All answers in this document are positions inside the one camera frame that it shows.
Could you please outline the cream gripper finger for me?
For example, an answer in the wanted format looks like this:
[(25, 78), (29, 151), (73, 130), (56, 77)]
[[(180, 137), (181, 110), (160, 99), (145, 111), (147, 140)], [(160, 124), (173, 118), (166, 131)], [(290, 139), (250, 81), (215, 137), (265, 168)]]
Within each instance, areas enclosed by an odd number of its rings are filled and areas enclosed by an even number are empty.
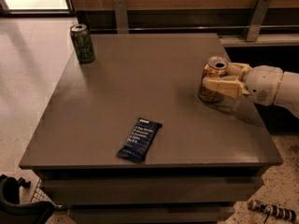
[(202, 80), (208, 93), (219, 93), (231, 98), (250, 95), (247, 85), (240, 76), (209, 77)]
[(251, 66), (247, 63), (229, 63), (227, 72), (231, 76), (243, 78), (250, 69)]

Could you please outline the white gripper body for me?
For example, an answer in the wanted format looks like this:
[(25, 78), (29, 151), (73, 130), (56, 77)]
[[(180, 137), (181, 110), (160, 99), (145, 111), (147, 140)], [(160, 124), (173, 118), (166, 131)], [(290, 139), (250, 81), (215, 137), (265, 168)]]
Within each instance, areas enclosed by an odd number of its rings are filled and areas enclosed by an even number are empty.
[(274, 103), (283, 71), (278, 67), (261, 65), (251, 68), (243, 77), (248, 94), (254, 104), (269, 106)]

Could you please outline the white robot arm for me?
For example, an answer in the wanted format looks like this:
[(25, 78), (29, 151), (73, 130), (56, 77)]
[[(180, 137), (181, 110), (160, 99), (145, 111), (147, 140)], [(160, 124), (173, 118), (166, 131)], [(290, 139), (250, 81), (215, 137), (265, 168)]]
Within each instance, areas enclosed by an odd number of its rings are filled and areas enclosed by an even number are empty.
[(236, 98), (244, 96), (254, 104), (277, 105), (299, 118), (299, 74), (279, 67), (246, 63), (207, 64), (203, 83), (211, 91)]

